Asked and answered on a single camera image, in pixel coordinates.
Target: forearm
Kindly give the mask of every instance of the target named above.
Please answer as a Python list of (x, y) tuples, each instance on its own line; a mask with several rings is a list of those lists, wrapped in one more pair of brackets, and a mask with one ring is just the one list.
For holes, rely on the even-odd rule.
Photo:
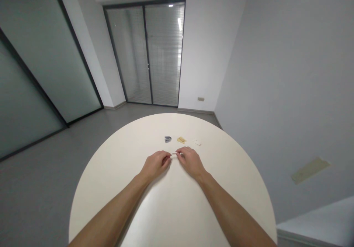
[(231, 246), (276, 246), (268, 234), (208, 172), (196, 178)]
[(149, 181), (140, 174), (102, 208), (69, 244), (75, 246), (114, 246)]

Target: baseboard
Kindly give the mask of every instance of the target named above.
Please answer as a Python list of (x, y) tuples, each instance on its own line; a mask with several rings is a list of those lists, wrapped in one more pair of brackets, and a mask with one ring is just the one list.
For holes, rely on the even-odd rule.
[(214, 118), (215, 118), (216, 123), (218, 124), (218, 127), (219, 127), (221, 130), (224, 131), (224, 129), (222, 129), (222, 127), (221, 127), (221, 124), (219, 123), (219, 120), (218, 120), (218, 118), (217, 118), (215, 112), (214, 112)]
[(285, 230), (277, 229), (278, 238), (286, 239), (289, 241), (294, 241), (302, 243), (312, 247), (339, 247), (338, 245), (327, 243), (324, 241), (316, 240), (310, 237), (302, 236), (296, 233), (287, 232)]
[(195, 109), (184, 109), (184, 108), (177, 108), (178, 111), (187, 111), (187, 112), (197, 112), (197, 113), (204, 113), (204, 114), (214, 114), (213, 111), (202, 111), (202, 110), (195, 110)]
[(124, 104), (126, 104), (126, 101), (123, 101), (122, 103), (119, 103), (117, 106), (110, 107), (110, 106), (104, 106), (105, 109), (111, 109), (111, 110), (116, 110), (119, 107), (122, 107)]
[(196, 112), (196, 113), (202, 113), (202, 114), (211, 114), (214, 116), (215, 122), (218, 125), (218, 127), (222, 129), (221, 124), (219, 123), (218, 118), (215, 115), (215, 112), (213, 111), (202, 111), (202, 110), (195, 110), (195, 109), (184, 109), (184, 108), (177, 108), (177, 111), (185, 111), (185, 112)]

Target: beige small object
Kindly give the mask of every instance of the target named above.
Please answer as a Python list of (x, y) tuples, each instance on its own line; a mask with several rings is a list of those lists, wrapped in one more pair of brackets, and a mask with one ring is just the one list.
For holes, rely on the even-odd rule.
[(331, 164), (325, 160), (322, 160), (320, 157), (316, 158), (315, 160), (311, 161), (296, 173), (294, 173), (291, 178), (296, 185), (303, 182), (304, 180), (312, 177), (316, 173), (324, 170), (325, 168), (329, 167)]
[(182, 144), (184, 144), (184, 142), (186, 142), (186, 140), (185, 140), (182, 136), (180, 136), (179, 138), (177, 138), (177, 141), (178, 141), (178, 142), (181, 142)]

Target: frosted glass panel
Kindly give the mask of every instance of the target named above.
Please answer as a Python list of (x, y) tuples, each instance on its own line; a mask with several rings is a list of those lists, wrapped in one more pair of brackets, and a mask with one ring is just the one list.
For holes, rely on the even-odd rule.
[(107, 10), (129, 102), (151, 103), (142, 7)]
[(63, 127), (0, 42), (0, 158)]
[(0, 0), (0, 26), (67, 122), (101, 107), (58, 0)]
[(184, 3), (146, 6), (145, 14), (154, 104), (177, 106)]

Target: white oval table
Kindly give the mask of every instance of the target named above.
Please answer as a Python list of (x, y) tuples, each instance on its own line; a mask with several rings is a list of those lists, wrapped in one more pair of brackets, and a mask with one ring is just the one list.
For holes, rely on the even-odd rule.
[[(164, 137), (172, 137), (165, 143)], [(77, 185), (69, 224), (72, 241), (90, 219), (158, 150), (197, 151), (205, 169), (277, 242), (273, 207), (261, 175), (246, 152), (223, 130), (184, 114), (156, 114), (133, 121), (96, 151)], [(143, 195), (121, 246), (229, 246), (198, 184), (175, 155), (171, 166)]]

